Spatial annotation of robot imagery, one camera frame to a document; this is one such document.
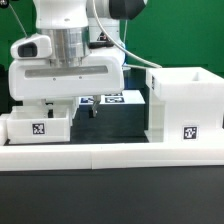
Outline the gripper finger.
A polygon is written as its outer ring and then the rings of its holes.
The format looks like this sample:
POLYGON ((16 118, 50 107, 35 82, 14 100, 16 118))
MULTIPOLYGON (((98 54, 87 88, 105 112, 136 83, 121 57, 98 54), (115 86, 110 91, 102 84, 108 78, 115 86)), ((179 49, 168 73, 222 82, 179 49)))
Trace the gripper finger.
POLYGON ((100 95, 93 96, 93 104, 89 110, 89 117, 94 118, 97 115, 97 108, 100 104, 100 95))
POLYGON ((48 109, 48 118, 54 118, 54 111, 53 111, 54 102, 53 101, 47 101, 45 103, 45 105, 48 109))

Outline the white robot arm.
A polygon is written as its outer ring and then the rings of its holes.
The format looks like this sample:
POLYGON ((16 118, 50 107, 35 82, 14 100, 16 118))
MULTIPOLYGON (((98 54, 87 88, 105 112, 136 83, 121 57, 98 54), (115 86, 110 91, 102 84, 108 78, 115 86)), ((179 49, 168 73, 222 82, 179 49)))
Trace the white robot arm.
POLYGON ((47 111, 81 96, 99 103, 124 89, 125 49, 119 22, 147 0, 33 0, 36 33, 11 46, 11 97, 28 111, 47 111))

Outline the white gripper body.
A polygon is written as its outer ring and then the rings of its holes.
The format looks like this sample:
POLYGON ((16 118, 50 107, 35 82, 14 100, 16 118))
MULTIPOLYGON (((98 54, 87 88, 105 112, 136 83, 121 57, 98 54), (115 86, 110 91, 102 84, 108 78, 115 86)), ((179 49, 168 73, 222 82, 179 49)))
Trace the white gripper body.
POLYGON ((9 90, 15 100, 103 95, 123 89, 123 71, 115 57, 90 55, 70 68, 53 68, 47 60, 14 60, 9 68, 9 90))

